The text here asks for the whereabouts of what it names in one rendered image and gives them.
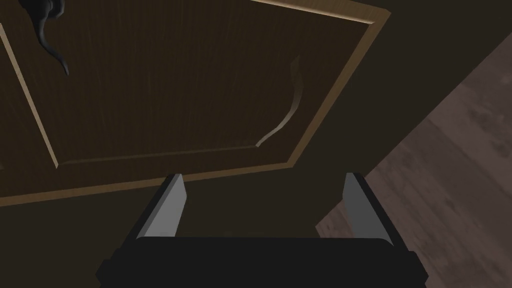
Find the dark brown wooden door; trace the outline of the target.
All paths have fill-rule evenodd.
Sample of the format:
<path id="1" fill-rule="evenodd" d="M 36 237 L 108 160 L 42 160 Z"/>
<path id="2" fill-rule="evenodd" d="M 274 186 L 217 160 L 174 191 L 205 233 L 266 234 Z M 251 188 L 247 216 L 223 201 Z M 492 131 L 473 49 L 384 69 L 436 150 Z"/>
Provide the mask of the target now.
<path id="1" fill-rule="evenodd" d="M 284 164 L 369 24 L 253 0 L 0 0 L 0 195 Z"/>

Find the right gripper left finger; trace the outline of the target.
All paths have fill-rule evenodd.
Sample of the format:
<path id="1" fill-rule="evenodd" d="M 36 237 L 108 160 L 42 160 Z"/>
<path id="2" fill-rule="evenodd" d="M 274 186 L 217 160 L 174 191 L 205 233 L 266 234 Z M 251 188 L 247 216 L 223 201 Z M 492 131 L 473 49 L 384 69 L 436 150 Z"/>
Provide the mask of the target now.
<path id="1" fill-rule="evenodd" d="M 135 238 L 174 237 L 187 200 L 182 174 L 173 174 L 155 194 L 156 202 L 149 205 L 142 226 Z"/>

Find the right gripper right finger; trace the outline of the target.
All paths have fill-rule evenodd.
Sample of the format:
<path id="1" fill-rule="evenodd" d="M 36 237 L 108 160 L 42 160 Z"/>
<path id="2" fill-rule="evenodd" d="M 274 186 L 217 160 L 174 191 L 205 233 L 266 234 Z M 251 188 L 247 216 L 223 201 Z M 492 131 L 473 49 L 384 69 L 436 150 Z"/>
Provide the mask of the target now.
<path id="1" fill-rule="evenodd" d="M 352 172 L 346 173 L 342 199 L 355 238 L 391 239 L 372 204 Z"/>

